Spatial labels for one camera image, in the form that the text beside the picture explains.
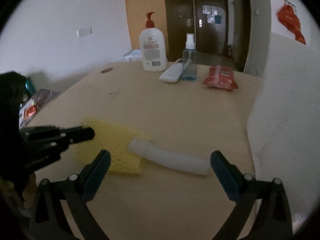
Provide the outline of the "wooden wardrobe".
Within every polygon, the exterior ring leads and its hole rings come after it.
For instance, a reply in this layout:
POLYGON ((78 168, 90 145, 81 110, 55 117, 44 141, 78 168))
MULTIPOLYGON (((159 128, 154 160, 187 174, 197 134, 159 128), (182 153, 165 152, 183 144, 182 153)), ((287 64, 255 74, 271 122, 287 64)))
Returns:
POLYGON ((193 0, 125 0, 132 49, 140 48, 139 35, 145 29, 146 14, 163 34, 167 59, 182 57, 187 33, 194 32, 193 0))

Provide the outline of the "white bag behind table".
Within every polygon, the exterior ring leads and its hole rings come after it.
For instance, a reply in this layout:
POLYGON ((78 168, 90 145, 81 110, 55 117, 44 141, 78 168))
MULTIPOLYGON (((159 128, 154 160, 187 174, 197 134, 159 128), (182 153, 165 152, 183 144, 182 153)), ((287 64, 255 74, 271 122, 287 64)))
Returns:
POLYGON ((142 61, 142 52, 140 49, 135 49, 124 54, 119 60, 120 62, 132 62, 132 61, 142 61))

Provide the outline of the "clear blue spray bottle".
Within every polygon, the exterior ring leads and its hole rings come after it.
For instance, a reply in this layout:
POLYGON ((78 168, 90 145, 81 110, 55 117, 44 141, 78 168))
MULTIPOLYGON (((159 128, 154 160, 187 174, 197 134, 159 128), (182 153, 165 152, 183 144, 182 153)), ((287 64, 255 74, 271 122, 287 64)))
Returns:
POLYGON ((196 46, 194 34, 187 34, 185 50, 182 57, 182 80, 195 81, 197 79, 197 64, 196 64, 196 46))

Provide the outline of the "white styrofoam box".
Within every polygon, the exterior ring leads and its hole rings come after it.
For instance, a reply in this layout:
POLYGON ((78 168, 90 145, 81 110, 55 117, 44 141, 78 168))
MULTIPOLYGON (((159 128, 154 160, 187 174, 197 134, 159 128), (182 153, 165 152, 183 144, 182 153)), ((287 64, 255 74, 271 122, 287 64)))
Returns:
POLYGON ((257 179, 281 179, 298 229, 319 204, 318 52, 271 35, 247 135, 257 179))

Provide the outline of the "magazine on side surface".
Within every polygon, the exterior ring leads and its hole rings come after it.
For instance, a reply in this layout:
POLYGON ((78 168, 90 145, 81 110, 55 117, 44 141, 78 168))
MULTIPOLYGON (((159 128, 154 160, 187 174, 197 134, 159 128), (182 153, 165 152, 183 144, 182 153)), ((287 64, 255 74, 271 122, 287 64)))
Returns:
POLYGON ((26 103, 22 104, 19 113, 19 129, 22 129, 49 102, 59 96, 55 90, 39 89, 26 103))

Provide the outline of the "yellow foam net sleeve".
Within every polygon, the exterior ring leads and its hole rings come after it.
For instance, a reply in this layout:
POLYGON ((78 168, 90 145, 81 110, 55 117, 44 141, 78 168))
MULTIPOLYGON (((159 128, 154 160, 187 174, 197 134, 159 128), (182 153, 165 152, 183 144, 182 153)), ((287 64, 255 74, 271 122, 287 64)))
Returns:
POLYGON ((94 139, 75 145, 75 156, 82 164, 91 163, 101 150, 107 150, 111 155, 110 172, 122 174, 141 174, 142 158, 127 151, 134 137, 149 139, 149 137, 132 128, 116 125, 97 118, 84 118, 82 123, 93 128, 94 139))

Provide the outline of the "red hanging bags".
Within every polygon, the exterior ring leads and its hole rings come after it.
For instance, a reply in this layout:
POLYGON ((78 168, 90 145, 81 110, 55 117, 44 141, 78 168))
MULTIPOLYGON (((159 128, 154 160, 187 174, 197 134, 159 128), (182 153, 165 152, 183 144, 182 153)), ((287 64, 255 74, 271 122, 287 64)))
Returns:
POLYGON ((293 7, 284 4, 276 13, 278 21, 295 35, 295 40, 306 45, 306 40, 301 32, 300 20, 296 16, 293 7))

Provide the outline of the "dark brown entrance door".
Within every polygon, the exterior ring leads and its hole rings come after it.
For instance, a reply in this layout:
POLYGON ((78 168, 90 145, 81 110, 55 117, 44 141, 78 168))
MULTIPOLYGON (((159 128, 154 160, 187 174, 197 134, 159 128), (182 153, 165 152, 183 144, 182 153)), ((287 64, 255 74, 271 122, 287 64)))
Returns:
POLYGON ((228 46, 228 0, 194 0, 196 48, 225 56, 228 46))

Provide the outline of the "white remote control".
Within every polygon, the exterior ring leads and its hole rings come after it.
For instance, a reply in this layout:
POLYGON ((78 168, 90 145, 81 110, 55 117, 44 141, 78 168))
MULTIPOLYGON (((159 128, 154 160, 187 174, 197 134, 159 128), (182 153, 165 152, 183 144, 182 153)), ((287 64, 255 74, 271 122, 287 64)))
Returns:
POLYGON ((160 77, 159 80, 166 83, 176 83, 182 74, 183 60, 175 61, 160 77))

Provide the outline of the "white lotion pump bottle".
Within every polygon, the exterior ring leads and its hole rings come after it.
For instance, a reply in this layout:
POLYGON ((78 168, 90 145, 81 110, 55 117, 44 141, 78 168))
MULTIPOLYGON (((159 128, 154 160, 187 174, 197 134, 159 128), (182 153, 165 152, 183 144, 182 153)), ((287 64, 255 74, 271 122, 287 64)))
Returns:
POLYGON ((145 29, 139 35, 143 68, 149 72, 163 72, 167 67, 164 34, 155 27, 151 16, 154 11, 146 13, 145 29))

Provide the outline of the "double wall socket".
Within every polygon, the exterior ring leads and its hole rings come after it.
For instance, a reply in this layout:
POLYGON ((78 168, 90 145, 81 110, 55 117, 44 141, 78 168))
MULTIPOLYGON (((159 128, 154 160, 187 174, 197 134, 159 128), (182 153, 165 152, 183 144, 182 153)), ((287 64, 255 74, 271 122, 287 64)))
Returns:
POLYGON ((92 27, 78 29, 76 31, 78 38, 85 37, 87 35, 91 35, 93 33, 92 27))

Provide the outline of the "red tissue packet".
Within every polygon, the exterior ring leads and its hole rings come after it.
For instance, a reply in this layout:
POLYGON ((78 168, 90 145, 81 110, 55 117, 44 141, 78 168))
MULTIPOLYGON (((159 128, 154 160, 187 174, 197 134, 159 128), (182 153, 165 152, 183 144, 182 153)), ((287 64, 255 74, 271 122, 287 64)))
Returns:
POLYGON ((202 83, 207 87, 213 87, 228 91, 239 89, 234 80, 234 71, 231 67, 215 65, 209 68, 209 74, 202 83))

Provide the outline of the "teal cup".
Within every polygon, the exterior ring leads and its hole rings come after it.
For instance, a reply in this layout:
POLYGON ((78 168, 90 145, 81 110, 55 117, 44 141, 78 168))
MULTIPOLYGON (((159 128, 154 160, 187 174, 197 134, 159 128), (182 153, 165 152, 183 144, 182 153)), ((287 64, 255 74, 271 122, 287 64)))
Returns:
POLYGON ((31 77, 27 77, 25 82, 25 88, 26 88, 28 98, 31 98, 37 92, 31 77))

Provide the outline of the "white foam strip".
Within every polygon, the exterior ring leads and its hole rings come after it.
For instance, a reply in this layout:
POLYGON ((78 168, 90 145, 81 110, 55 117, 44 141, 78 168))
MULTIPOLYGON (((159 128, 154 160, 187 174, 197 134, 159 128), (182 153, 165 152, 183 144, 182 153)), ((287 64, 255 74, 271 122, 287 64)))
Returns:
POLYGON ((140 137, 131 140, 127 151, 175 171, 207 176, 212 169, 208 160, 165 150, 140 137))

